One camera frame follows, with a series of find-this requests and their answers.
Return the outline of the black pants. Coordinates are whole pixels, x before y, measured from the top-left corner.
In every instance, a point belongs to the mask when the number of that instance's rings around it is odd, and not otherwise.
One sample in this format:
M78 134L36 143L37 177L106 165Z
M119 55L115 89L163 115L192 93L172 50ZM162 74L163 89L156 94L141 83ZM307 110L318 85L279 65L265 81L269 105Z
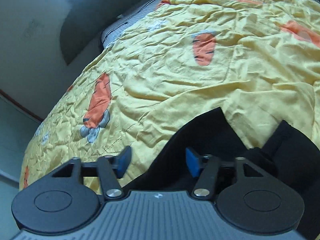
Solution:
M196 180L185 163L185 149L211 154L223 161L245 157L294 189L304 200L305 211L298 232L306 239L319 235L319 149L302 132L281 121L263 147L248 149L231 128L222 109L195 117L165 144L148 170L124 191L190 192Z

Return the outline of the grey padded headboard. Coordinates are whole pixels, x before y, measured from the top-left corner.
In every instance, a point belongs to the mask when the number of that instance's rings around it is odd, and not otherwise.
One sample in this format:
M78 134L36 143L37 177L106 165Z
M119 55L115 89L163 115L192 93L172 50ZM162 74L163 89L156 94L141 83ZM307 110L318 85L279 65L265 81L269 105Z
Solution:
M144 0L69 0L70 12L60 31L60 49L67 65L117 17Z

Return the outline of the yellow carrot-print bedspread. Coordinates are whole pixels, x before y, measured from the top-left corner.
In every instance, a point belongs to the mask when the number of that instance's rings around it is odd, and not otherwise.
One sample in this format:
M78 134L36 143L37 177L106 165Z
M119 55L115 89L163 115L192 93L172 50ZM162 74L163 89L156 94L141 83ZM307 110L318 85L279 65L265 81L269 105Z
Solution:
M126 185L185 123L220 107L246 146L281 120L319 144L319 4L163 0L73 82L36 130L23 189L72 157L133 148Z

